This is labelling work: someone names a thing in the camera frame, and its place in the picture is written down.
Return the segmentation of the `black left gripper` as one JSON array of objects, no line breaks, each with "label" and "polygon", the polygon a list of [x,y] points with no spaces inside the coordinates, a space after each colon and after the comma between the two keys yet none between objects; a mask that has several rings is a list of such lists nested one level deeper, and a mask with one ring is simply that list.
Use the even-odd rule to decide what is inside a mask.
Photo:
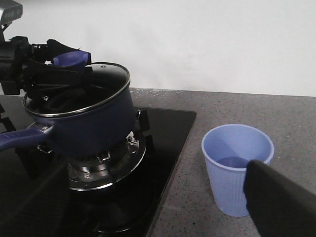
[{"label": "black left gripper", "polygon": [[[66,46],[55,39],[31,46],[24,36],[0,42],[0,83],[4,94],[20,94],[22,88],[29,98],[40,98],[86,84],[84,75],[92,71],[91,67],[82,63],[78,67],[44,64],[52,62],[58,55],[83,50]],[[28,59],[25,62],[30,48],[31,58],[35,61]],[[22,86],[19,82],[21,73]]]}]

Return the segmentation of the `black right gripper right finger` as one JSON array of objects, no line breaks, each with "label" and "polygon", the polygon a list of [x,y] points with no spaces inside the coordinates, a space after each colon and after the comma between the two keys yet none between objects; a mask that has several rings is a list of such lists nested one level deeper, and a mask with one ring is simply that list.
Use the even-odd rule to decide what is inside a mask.
[{"label": "black right gripper right finger", "polygon": [[268,165],[258,160],[248,163],[243,191],[260,236],[316,235],[316,196]]}]

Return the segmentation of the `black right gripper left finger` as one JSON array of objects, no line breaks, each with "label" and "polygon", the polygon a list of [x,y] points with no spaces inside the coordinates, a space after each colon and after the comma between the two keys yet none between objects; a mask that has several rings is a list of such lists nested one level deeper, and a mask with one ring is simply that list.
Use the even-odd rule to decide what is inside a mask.
[{"label": "black right gripper left finger", "polygon": [[0,235],[56,236],[69,196],[66,161],[59,160],[30,184],[0,198]]}]

